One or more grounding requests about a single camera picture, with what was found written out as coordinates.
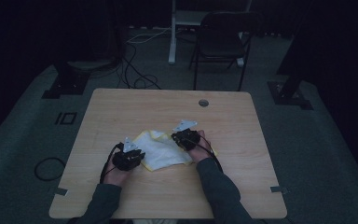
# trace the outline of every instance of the chair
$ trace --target chair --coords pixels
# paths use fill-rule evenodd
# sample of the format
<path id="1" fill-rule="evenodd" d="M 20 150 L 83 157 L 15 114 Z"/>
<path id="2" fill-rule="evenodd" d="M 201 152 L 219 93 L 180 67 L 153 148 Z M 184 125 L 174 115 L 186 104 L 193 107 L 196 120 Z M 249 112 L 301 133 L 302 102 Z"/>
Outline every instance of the chair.
<path id="1" fill-rule="evenodd" d="M 262 15 L 256 12 L 229 11 L 210 12 L 202 19 L 188 67 L 191 69 L 192 63 L 196 64 L 193 90 L 197 87 L 199 63 L 230 62 L 230 68 L 238 58 L 243 58 L 238 87 L 238 91 L 241 90 L 251 39 L 259 31 L 262 20 Z"/>

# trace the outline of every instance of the table top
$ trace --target table top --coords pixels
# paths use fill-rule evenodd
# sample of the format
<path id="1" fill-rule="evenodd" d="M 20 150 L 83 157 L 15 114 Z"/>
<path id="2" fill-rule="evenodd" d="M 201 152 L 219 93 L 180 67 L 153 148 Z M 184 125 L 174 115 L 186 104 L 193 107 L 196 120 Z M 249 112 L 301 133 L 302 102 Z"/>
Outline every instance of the table top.
<path id="1" fill-rule="evenodd" d="M 202 107 L 199 100 L 209 105 Z M 107 156 L 125 137 L 144 130 L 172 132 L 181 119 L 195 120 L 218 151 L 223 170 L 241 193 L 252 218 L 284 218 L 287 211 L 269 151 L 247 92 L 97 89 L 92 94 L 56 194 L 51 217 L 82 216 Z M 149 172 L 134 169 L 121 192 L 115 218 L 213 218 L 196 165 Z"/>

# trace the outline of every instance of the vr controller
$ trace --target vr controller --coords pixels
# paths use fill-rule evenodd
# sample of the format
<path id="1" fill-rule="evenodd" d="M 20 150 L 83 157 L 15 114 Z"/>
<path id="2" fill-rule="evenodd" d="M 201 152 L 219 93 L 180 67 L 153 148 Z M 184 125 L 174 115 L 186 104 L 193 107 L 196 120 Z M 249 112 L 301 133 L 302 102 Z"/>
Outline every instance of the vr controller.
<path id="1" fill-rule="evenodd" d="M 121 171 L 130 171 L 133 168 L 137 167 L 139 164 L 141 164 L 141 160 L 144 159 L 145 153 L 142 152 L 141 149 L 138 149 L 138 147 L 133 144 L 130 139 L 126 138 L 125 143 L 126 144 L 123 144 L 121 142 L 118 143 L 110 152 L 107 162 L 103 166 L 103 171 L 101 172 L 100 183 L 103 183 L 103 179 L 106 175 L 106 172 L 109 172 L 106 171 L 106 168 L 112 156 L 113 165 Z M 113 154 L 116 148 L 118 148 L 119 151 Z"/>
<path id="2" fill-rule="evenodd" d="M 193 149 L 200 141 L 200 135 L 197 131 L 191 131 L 190 128 L 196 126 L 196 121 L 182 120 L 179 125 L 173 129 L 171 135 L 173 141 L 182 149 L 189 151 Z"/>
<path id="3" fill-rule="evenodd" d="M 197 131 L 191 131 L 190 129 L 185 129 L 183 131 L 173 133 L 171 137 L 179 147 L 186 151 L 196 147 L 200 141 L 200 135 L 197 133 Z"/>

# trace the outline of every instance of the hand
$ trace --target hand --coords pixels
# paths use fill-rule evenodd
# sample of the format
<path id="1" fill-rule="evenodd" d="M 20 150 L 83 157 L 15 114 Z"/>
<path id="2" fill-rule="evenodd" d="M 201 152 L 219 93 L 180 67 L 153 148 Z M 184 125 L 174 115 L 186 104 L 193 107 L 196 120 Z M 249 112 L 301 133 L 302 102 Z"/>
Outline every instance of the hand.
<path id="1" fill-rule="evenodd" d="M 208 143 L 205 140 L 205 133 L 203 130 L 197 131 L 197 133 L 201 136 L 199 145 L 202 147 L 205 147 L 209 150 L 211 150 L 209 141 Z M 205 151 L 205 149 L 196 146 L 193 149 L 188 151 L 188 155 L 190 155 L 191 159 L 193 159 L 193 162 L 198 163 L 199 161 L 202 161 L 204 159 L 210 158 L 211 156 L 208 154 L 208 152 Z"/>
<path id="2" fill-rule="evenodd" d="M 115 155 L 112 154 L 112 156 L 110 157 L 107 163 L 105 176 L 103 178 L 103 183 L 123 187 L 124 182 L 130 177 L 132 170 L 121 171 L 118 168 L 116 168 L 112 163 L 112 159 L 114 156 Z"/>

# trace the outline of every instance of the chair leg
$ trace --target chair leg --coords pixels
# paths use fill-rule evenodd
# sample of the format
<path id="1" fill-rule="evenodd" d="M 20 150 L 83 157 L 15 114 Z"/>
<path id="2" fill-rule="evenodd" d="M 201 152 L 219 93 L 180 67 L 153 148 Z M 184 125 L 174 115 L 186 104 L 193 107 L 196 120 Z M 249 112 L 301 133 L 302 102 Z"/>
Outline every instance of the chair leg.
<path id="1" fill-rule="evenodd" d="M 193 50 L 193 54 L 191 55 L 190 65 L 188 66 L 188 69 L 191 69 L 191 65 L 193 64 L 194 55 L 196 54 L 196 49 L 197 49 L 197 44 L 196 44 L 196 47 Z"/>
<path id="2" fill-rule="evenodd" d="M 197 88 L 197 73 L 199 70 L 199 51 L 196 49 L 196 69 L 194 71 L 193 91 Z"/>
<path id="3" fill-rule="evenodd" d="M 232 60 L 227 69 L 229 69 L 231 65 L 235 63 L 235 61 L 237 61 L 237 59 Z"/>
<path id="4" fill-rule="evenodd" d="M 248 63 L 248 58 L 249 58 L 249 50 L 251 49 L 250 47 L 251 46 L 248 45 L 248 48 L 247 48 L 246 53 L 245 53 L 245 58 L 243 59 L 243 67 L 242 67 L 242 71 L 241 71 L 240 86 L 238 87 L 238 91 L 241 91 L 243 77 L 245 75 L 245 70 L 246 70 L 246 64 Z"/>

